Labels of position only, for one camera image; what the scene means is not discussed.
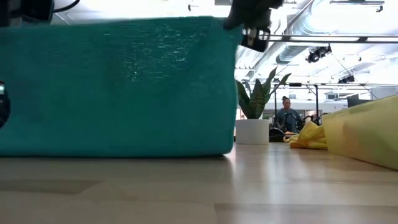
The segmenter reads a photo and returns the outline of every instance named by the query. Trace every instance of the yellow cloth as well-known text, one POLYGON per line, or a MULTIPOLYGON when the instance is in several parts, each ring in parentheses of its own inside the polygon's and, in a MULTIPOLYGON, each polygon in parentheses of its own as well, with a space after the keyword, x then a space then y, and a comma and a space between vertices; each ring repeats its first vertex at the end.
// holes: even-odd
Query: yellow cloth
POLYGON ((291 148, 328 149, 323 126, 318 126, 312 121, 305 124, 300 134, 284 138, 284 141, 288 142, 291 148))

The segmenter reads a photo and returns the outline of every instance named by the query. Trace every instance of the yellow plastic bag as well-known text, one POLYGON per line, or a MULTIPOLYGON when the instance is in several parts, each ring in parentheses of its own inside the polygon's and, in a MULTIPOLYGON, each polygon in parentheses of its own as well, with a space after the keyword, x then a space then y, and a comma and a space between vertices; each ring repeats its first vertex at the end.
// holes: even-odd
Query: yellow plastic bag
POLYGON ((323 116, 330 152, 398 170, 398 96, 323 116))
POLYGON ((313 122, 307 122, 300 134, 284 139, 291 148, 304 149, 327 149, 325 132, 323 126, 318 126, 313 122))

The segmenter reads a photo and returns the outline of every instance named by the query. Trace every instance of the teal fabric box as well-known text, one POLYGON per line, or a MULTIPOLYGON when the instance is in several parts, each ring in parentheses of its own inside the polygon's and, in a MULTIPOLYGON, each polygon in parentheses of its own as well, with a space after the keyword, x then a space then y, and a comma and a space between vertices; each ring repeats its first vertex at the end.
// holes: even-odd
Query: teal fabric box
POLYGON ((226 154, 239 29, 213 17, 0 30, 0 156, 226 154))

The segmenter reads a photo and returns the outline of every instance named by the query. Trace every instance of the white plant pot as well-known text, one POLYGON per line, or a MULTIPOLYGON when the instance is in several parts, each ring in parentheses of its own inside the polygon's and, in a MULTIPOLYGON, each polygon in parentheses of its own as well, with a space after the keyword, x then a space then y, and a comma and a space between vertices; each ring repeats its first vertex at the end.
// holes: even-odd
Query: white plant pot
POLYGON ((243 119, 236 121, 236 144, 269 144, 269 121, 267 119, 243 119))

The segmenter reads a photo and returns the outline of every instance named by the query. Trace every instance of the track light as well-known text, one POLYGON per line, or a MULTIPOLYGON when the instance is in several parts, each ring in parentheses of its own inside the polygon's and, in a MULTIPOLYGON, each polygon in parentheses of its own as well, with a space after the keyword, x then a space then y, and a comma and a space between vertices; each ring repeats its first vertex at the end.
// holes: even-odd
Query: track light
POLYGON ((331 52, 330 44, 327 47, 317 47, 316 50, 310 51, 310 55, 305 60, 308 63, 315 63, 331 52))
POLYGON ((355 77, 354 75, 348 75, 345 78, 340 78, 338 80, 338 84, 349 84, 355 82, 355 77))

